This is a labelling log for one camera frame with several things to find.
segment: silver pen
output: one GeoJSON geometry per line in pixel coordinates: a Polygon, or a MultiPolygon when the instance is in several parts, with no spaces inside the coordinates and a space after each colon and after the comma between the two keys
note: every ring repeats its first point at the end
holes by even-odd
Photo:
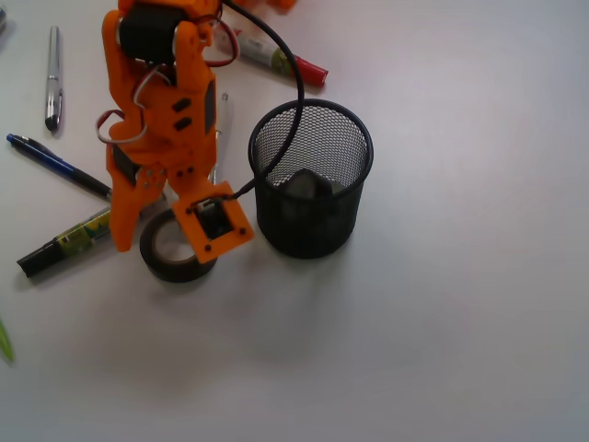
{"type": "Polygon", "coordinates": [[[59,128],[62,119],[64,90],[62,89],[61,72],[59,69],[59,28],[52,26],[49,36],[49,64],[47,68],[47,103],[45,125],[54,132],[59,128]]]}

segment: roll of tape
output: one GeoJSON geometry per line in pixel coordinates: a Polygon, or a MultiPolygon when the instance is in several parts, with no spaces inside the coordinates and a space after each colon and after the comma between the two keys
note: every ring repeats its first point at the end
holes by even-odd
{"type": "Polygon", "coordinates": [[[176,222],[176,217],[171,209],[155,216],[141,235],[139,249],[147,267],[157,278],[169,283],[188,283],[209,273],[216,260],[201,264],[196,256],[182,261],[171,261],[165,258],[157,250],[156,239],[165,225],[174,222],[176,222]]]}

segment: mesh pencil holder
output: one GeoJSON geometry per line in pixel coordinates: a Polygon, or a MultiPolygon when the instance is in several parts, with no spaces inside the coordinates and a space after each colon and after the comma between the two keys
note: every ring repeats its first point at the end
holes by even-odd
{"type": "MultiPolygon", "coordinates": [[[[267,114],[249,140],[256,176],[288,135],[296,101],[267,114]]],[[[364,124],[349,110],[322,99],[305,100],[294,141],[265,181],[256,185],[258,224],[272,246],[312,259],[341,247],[353,232],[374,150],[364,124]]]]}

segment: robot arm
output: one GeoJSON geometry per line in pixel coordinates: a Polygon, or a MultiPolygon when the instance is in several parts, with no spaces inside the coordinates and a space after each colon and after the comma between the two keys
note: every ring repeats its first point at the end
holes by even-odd
{"type": "Polygon", "coordinates": [[[110,230],[119,251],[132,244],[139,212],[166,181],[172,206],[199,262],[253,238],[233,191],[208,177],[216,162],[215,75],[202,57],[213,42],[220,0],[120,0],[103,40],[110,93],[124,118],[110,128],[110,230]]]}

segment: black cable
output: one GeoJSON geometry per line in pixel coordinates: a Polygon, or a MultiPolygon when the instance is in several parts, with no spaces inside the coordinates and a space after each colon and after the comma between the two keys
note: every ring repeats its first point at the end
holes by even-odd
{"type": "Polygon", "coordinates": [[[260,18],[250,14],[243,7],[233,3],[232,0],[223,0],[223,3],[263,30],[278,45],[278,47],[284,52],[284,55],[286,55],[286,59],[293,69],[294,78],[296,79],[296,87],[298,89],[298,100],[296,103],[296,112],[294,113],[293,124],[291,126],[290,132],[284,140],[282,147],[278,150],[270,164],[260,174],[256,174],[256,171],[254,170],[254,178],[245,186],[243,186],[238,192],[235,192],[229,197],[231,199],[237,199],[251,191],[256,186],[256,184],[258,184],[258,182],[268,178],[268,175],[270,175],[274,168],[278,166],[278,163],[280,163],[280,161],[283,159],[286,151],[295,139],[296,131],[298,130],[298,126],[303,118],[303,108],[305,107],[305,83],[303,82],[303,76],[301,75],[301,71],[298,68],[295,55],[291,52],[283,39],[281,39],[280,36],[270,26],[264,23],[264,21],[260,18]]]}

